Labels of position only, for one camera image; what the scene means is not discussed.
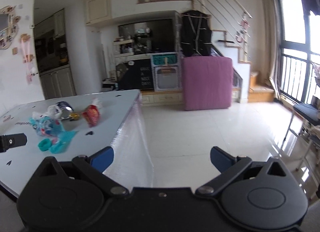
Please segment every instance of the purple mattress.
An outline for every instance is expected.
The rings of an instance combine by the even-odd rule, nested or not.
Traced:
[[[182,59],[185,110],[228,108],[232,101],[233,67],[227,57]]]

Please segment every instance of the screw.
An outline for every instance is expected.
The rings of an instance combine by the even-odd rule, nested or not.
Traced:
[[[121,186],[111,188],[110,192],[114,195],[123,195],[127,193],[127,189]]]
[[[198,189],[200,194],[211,194],[214,192],[214,189],[210,186],[202,186]]]
[[[160,192],[159,193],[159,197],[166,197],[166,196],[167,196],[167,194],[165,192]]]

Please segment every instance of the beige curtain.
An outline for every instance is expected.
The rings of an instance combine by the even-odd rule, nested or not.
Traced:
[[[268,84],[275,90],[276,99],[280,100],[281,63],[280,63],[280,24],[276,0],[262,0],[266,28],[266,60],[268,62]]]

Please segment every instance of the table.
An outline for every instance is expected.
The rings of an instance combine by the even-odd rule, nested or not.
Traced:
[[[91,156],[111,146],[114,161],[103,173],[129,190],[140,186],[151,187],[153,165],[146,145],[139,95],[139,90],[111,91],[37,101],[13,108],[0,117],[0,134],[24,133],[28,142],[25,146],[11,148],[0,154],[0,185],[18,197],[45,157],[54,156],[58,161],[70,161],[78,155]],[[77,131],[67,150],[52,154],[38,149],[38,143],[45,137],[38,136],[29,124],[33,111],[46,112],[48,106],[66,101],[75,112],[80,112],[93,98],[98,98],[103,106],[97,126],[89,128],[83,117],[78,121],[63,121],[66,130]],[[3,117],[8,115],[11,115],[11,119],[3,122]],[[86,135],[89,131],[93,131],[93,135]]]

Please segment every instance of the kitchen countertop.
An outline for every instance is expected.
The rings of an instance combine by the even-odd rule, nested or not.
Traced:
[[[25,146],[11,148],[0,154],[0,184],[18,197],[45,157],[54,156],[58,161],[71,161],[78,155],[91,156],[109,146],[139,94],[139,90],[124,90],[54,98],[16,106],[4,115],[11,115],[11,119],[5,122],[2,121],[4,116],[0,116],[1,135],[24,133],[28,139]],[[59,154],[39,150],[38,143],[46,137],[38,136],[29,124],[33,111],[46,112],[48,106],[66,101],[75,112],[80,112],[92,103],[93,98],[98,98],[102,103],[101,118],[97,126],[89,128],[83,117],[77,121],[63,121],[66,130],[77,131],[67,149]],[[89,131],[93,131],[94,135],[86,135]]]
[[[53,71],[57,71],[57,70],[65,69],[65,68],[69,68],[69,67],[70,67],[69,64],[68,64],[68,65],[64,65],[64,66],[61,66],[61,67],[58,67],[58,68],[53,68],[53,69],[46,70],[46,71],[44,71],[44,72],[40,72],[39,75],[42,76],[42,75],[44,75],[44,74],[48,74],[48,73],[51,73],[51,72],[53,72]]]

